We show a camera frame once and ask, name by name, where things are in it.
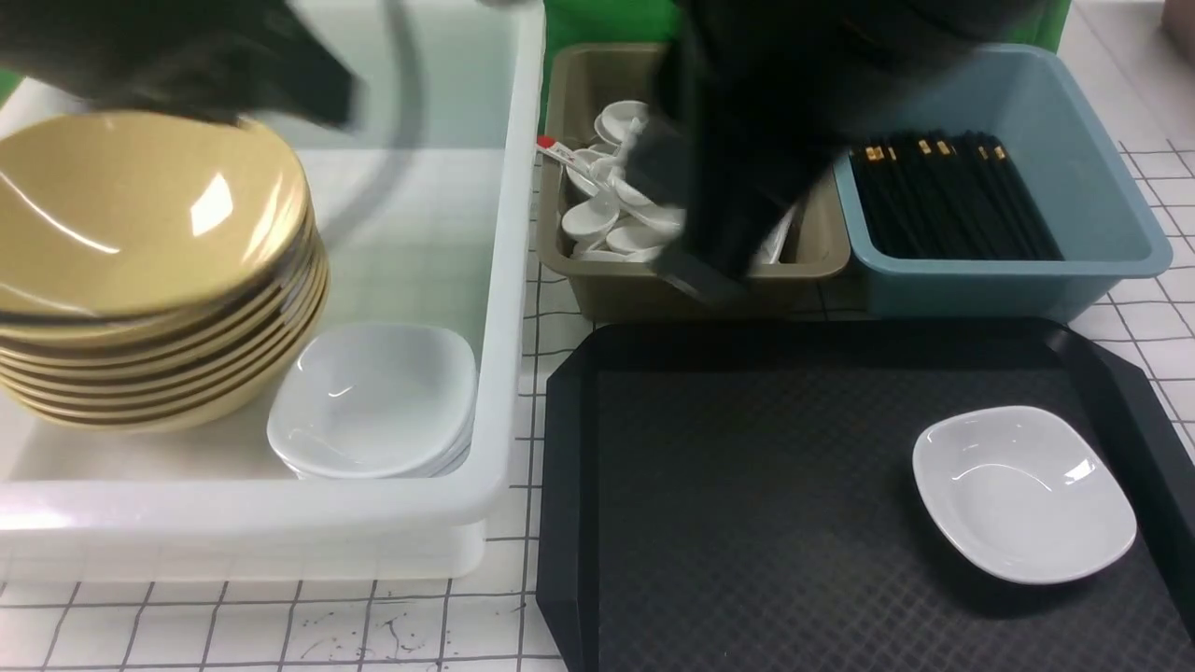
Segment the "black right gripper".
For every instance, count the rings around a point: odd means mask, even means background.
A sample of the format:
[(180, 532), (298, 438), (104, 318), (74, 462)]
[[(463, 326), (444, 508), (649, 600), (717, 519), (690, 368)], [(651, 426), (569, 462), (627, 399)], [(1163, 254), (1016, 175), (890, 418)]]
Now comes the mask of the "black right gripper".
[(893, 1), (682, 1), (662, 118), (630, 173), (658, 203), (679, 187), (682, 233), (654, 259), (703, 303), (742, 294), (762, 242), (880, 111), (897, 63)]

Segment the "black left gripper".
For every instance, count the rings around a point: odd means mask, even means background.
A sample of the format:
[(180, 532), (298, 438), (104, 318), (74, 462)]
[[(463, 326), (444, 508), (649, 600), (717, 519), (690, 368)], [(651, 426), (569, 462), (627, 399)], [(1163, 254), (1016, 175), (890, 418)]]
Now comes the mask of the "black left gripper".
[(358, 81), (286, 1), (5, 1), (4, 69), (90, 110), (351, 123)]

